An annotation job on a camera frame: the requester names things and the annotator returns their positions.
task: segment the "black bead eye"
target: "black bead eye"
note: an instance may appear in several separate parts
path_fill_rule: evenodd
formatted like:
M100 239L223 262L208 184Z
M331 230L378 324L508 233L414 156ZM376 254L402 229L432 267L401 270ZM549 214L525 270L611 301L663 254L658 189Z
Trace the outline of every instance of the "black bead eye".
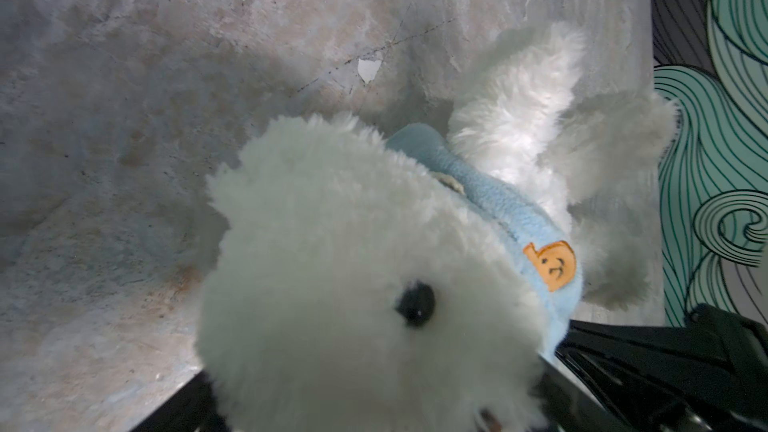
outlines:
M400 297L395 310L406 319L408 327L423 326L435 311L435 293L432 287L423 282L412 284Z

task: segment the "wavy line pattern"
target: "wavy line pattern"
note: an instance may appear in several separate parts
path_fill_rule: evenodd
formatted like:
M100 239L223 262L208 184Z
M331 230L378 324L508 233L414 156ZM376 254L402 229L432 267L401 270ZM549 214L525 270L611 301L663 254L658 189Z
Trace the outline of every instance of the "wavy line pattern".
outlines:
M653 0L654 57L714 73L706 45L707 0Z
M667 321L708 303L766 323L768 0L654 0L654 57L682 115L660 165Z

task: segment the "white chip mark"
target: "white chip mark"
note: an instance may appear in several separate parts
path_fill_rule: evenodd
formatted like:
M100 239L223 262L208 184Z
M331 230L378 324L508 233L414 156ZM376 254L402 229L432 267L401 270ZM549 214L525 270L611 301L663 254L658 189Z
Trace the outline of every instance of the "white chip mark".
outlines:
M360 59L357 61L357 73L360 74L363 82L368 83L376 78L376 73L379 72L380 66L382 66L380 60Z

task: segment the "plush leg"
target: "plush leg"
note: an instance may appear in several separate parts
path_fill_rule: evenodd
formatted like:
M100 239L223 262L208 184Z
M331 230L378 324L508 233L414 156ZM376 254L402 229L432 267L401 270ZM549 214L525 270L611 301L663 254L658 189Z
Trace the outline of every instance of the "plush leg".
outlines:
M568 202L579 203L628 172L656 167L676 129L675 105L655 92L590 97L563 115L541 163L565 177Z
M537 158L559 133L583 54L584 38L568 24L505 31L466 73L448 122L455 153L520 188L566 232L564 181Z
M574 214L571 246L584 271L584 300L626 309L648 296L648 261L642 241L624 226Z

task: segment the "plush mouth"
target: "plush mouth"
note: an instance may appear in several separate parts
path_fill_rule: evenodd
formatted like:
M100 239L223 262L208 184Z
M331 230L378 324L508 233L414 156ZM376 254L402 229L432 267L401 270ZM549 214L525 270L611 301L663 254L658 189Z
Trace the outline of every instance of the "plush mouth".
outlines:
M551 268L551 269L549 269L549 274L550 274L550 275L554 275L554 274L557 274L557 275L558 275L558 278L560 278L560 277L562 277L562 276L563 276L563 268L562 268L562 267L558 267L558 268Z
M502 425L498 422L494 414L488 410L480 412L483 426L478 425L477 432L502 432Z

